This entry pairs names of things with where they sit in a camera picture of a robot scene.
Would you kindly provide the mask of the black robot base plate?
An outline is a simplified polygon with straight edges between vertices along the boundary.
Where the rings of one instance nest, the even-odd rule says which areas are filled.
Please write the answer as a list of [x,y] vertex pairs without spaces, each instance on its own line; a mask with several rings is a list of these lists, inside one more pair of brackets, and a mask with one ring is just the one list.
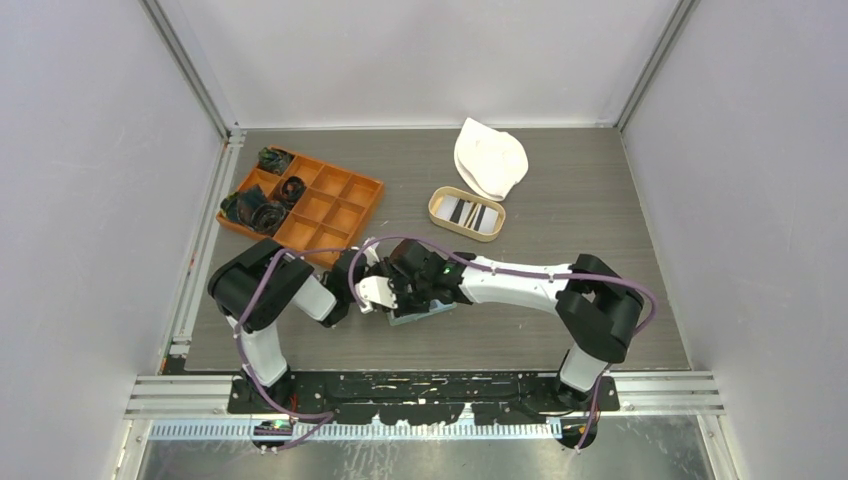
[[534,371],[299,371],[271,392],[296,413],[332,413],[344,425],[379,420],[386,425],[449,425],[468,409],[474,425],[541,424],[570,414],[584,418],[592,404],[619,410],[615,382],[606,376],[599,392],[567,394],[554,372]]

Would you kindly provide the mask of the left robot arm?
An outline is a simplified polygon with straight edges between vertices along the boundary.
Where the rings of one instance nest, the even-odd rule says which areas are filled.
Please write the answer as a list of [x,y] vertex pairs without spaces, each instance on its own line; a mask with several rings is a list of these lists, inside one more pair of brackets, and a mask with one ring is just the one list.
[[282,411],[292,397],[292,370],[276,321],[289,306],[325,328],[343,320],[355,303],[348,275],[358,281],[367,270],[367,259],[354,255],[353,249],[339,251],[330,269],[318,275],[302,256],[266,239],[208,281],[208,294],[233,328],[242,370],[254,385],[252,398],[265,411]]

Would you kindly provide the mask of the green card holder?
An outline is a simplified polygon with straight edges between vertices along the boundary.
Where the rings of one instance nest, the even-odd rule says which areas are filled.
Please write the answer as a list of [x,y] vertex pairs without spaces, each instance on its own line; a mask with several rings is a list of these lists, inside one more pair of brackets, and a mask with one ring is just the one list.
[[450,310],[453,310],[456,307],[455,303],[445,304],[440,302],[439,300],[432,300],[429,303],[428,310],[426,312],[421,313],[407,313],[403,315],[396,315],[394,311],[390,311],[387,313],[387,318],[390,326],[399,326],[411,322],[415,322],[424,318],[428,318],[440,313],[445,313]]

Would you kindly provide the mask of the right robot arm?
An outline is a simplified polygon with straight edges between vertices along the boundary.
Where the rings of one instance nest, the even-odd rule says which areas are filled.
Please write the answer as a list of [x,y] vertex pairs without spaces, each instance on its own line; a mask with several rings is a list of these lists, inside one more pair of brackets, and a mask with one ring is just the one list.
[[625,360],[644,297],[598,257],[572,264],[510,264],[467,252],[443,257],[416,240],[403,240],[384,262],[397,315],[426,312],[433,302],[497,303],[558,317],[573,340],[554,382],[558,403],[582,409],[603,371]]

